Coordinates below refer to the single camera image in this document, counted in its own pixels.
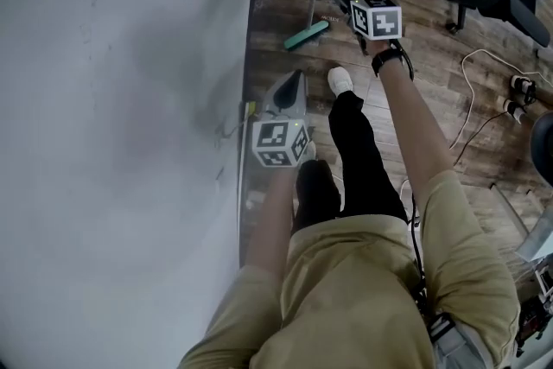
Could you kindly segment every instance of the gray surface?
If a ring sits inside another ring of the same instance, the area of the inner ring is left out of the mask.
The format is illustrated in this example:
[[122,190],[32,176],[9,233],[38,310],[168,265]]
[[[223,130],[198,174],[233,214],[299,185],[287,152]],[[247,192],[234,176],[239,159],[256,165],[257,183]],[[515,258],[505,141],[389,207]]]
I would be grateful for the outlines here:
[[0,358],[167,368],[238,266],[249,0],[0,0]]

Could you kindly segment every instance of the person's right arm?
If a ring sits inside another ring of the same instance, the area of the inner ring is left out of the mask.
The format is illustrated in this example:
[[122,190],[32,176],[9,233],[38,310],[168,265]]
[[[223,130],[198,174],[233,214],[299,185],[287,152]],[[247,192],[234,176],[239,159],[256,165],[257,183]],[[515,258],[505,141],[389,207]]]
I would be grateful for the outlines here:
[[[385,45],[369,48],[375,55]],[[474,329],[499,366],[512,352],[518,328],[511,273],[474,217],[447,141],[406,69],[389,60],[379,76],[421,214],[429,305]]]

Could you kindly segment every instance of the yellow object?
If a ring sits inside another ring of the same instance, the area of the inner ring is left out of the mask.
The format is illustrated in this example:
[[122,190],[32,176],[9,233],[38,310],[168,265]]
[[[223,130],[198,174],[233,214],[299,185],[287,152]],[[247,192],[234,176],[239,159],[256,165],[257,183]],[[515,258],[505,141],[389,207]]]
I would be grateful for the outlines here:
[[[498,366],[518,328],[511,274],[454,171],[434,177],[419,203],[429,304],[475,329]],[[361,215],[307,227],[291,239],[282,288],[270,273],[243,268],[180,368],[435,367],[410,296],[417,281],[400,219]]]

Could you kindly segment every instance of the pant leg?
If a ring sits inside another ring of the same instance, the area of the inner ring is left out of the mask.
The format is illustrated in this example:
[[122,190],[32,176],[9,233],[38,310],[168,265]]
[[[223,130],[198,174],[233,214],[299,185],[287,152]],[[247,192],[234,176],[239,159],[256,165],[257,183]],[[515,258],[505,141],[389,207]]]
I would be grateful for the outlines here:
[[340,192],[334,184],[328,163],[309,160],[300,167],[296,180],[299,207],[292,232],[335,219],[340,215]]
[[363,100],[352,91],[343,92],[328,116],[343,164],[346,205],[341,216],[386,214],[407,223],[404,205],[386,174],[362,107]]

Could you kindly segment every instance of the shirt sleeve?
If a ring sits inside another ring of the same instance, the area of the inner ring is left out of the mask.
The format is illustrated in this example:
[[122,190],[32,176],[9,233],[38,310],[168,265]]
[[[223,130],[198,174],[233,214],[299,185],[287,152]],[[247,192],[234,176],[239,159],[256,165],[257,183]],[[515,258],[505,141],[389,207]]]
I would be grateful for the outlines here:
[[490,246],[454,171],[430,180],[419,204],[430,306],[473,328],[500,366],[518,329],[511,273]]
[[205,337],[188,351],[179,369],[248,367],[250,358],[282,326],[280,289],[269,272],[242,268]]

